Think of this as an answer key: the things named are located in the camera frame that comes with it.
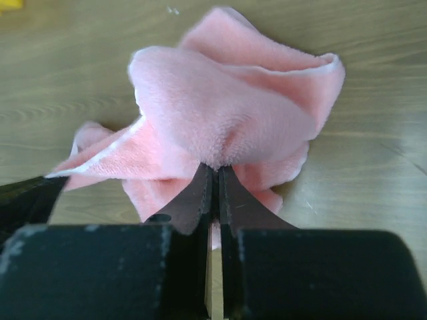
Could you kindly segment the pink towel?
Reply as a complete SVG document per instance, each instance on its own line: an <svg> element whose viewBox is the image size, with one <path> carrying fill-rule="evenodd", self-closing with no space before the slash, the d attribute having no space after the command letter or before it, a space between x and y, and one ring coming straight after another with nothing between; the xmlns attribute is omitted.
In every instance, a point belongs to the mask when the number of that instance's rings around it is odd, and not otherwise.
<svg viewBox="0 0 427 320"><path fill-rule="evenodd" d="M345 70L335 54L276 43L234 9L216 7L178 46L136 51L128 74L139 118L118 132L86 123L52 176L68 177L68 190L119 179L145 221L200 163L232 165L277 213L283 200L272 189L300 173Z"/></svg>

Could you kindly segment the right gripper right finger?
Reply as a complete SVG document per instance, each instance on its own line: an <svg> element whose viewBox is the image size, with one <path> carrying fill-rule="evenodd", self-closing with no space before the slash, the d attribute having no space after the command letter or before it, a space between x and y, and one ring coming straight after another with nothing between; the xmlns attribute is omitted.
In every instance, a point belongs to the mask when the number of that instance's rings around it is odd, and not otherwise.
<svg viewBox="0 0 427 320"><path fill-rule="evenodd" d="M218 171L222 242L224 317L237 319L242 304L242 271L238 250L240 229L295 229L258 201L237 178L233 168Z"/></svg>

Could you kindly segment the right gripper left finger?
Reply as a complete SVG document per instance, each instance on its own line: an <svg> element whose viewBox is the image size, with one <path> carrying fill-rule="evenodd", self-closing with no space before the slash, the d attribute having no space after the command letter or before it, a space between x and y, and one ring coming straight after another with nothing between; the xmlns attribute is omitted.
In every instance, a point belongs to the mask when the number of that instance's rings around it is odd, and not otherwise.
<svg viewBox="0 0 427 320"><path fill-rule="evenodd" d="M214 172L201 164L189 183L147 224L170 228L160 319L208 319L205 302Z"/></svg>

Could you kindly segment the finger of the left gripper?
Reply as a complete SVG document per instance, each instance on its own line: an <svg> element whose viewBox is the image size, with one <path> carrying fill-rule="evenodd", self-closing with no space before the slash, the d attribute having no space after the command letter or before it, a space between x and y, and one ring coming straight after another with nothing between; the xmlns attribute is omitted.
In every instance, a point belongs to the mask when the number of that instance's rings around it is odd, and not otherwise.
<svg viewBox="0 0 427 320"><path fill-rule="evenodd" d="M46 224L68 177L34 177L1 186L1 245L24 225Z"/></svg>

